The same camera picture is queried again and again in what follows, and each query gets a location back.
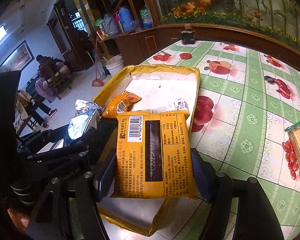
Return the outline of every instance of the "metal screw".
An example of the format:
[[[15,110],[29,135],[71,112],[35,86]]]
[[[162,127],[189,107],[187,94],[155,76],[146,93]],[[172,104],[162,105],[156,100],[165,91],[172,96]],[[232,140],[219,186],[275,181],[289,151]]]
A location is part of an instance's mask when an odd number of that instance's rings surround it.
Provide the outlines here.
[[[218,177],[220,177],[220,178],[222,178],[222,177],[225,176],[225,174],[224,174],[222,171],[217,171],[217,172],[216,172],[216,175],[217,175]]]
[[[250,177],[250,178],[249,178],[249,181],[250,181],[251,183],[257,183],[257,182],[258,182],[257,179],[254,178],[254,177]]]
[[[85,177],[85,178],[90,178],[92,175],[93,175],[93,173],[92,173],[91,171],[87,171],[87,172],[84,174],[84,177]]]
[[[52,182],[52,184],[56,184],[56,183],[59,182],[59,178],[53,178],[53,179],[51,180],[51,182]]]

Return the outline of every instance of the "broom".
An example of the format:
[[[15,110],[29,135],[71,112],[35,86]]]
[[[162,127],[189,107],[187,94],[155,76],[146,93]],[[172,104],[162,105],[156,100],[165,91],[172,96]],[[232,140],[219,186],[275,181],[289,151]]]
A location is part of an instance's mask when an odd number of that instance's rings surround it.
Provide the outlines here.
[[[96,38],[96,47],[95,47],[95,55],[97,55],[97,43],[98,43],[98,38]],[[98,73],[99,73],[99,76],[101,77],[101,74],[97,68],[97,60],[96,60],[96,57],[95,57],[95,60],[94,60],[94,65],[95,65],[95,68],[96,68],[96,79],[94,79],[92,82],[91,82],[91,85],[93,87],[102,87],[103,86],[103,82],[102,80],[99,80],[98,79]]]

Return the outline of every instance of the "red shoe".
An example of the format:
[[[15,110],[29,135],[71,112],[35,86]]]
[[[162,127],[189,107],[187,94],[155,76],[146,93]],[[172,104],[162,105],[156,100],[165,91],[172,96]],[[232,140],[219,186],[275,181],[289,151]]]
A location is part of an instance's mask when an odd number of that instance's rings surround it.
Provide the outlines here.
[[[50,111],[49,117],[51,118],[57,111],[58,111],[58,109],[54,109],[54,110]]]
[[[45,129],[47,129],[47,128],[49,127],[49,125],[48,125],[47,123],[44,122],[44,123],[42,124],[42,127],[45,128]]]

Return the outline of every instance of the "orange snack package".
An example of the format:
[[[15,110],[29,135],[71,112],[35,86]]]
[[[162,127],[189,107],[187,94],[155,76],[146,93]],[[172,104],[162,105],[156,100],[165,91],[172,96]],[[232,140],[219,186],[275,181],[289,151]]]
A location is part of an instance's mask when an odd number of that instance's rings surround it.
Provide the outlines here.
[[[117,116],[117,174],[111,197],[197,198],[186,126],[188,110]]]
[[[131,103],[135,103],[140,100],[141,97],[138,97],[134,93],[125,91],[111,100],[106,109],[103,111],[102,116],[105,118],[116,118],[118,114],[127,112]]]

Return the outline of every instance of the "wooden counter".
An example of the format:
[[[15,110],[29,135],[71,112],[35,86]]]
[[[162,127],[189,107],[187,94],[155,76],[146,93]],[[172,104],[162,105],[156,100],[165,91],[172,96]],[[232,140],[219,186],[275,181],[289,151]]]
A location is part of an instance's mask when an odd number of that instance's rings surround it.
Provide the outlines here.
[[[220,41],[255,49],[278,58],[300,71],[300,52],[265,35],[234,27],[192,24],[197,40]],[[115,40],[126,65],[138,65],[150,55],[181,38],[183,24],[159,25],[136,33],[120,34]]]

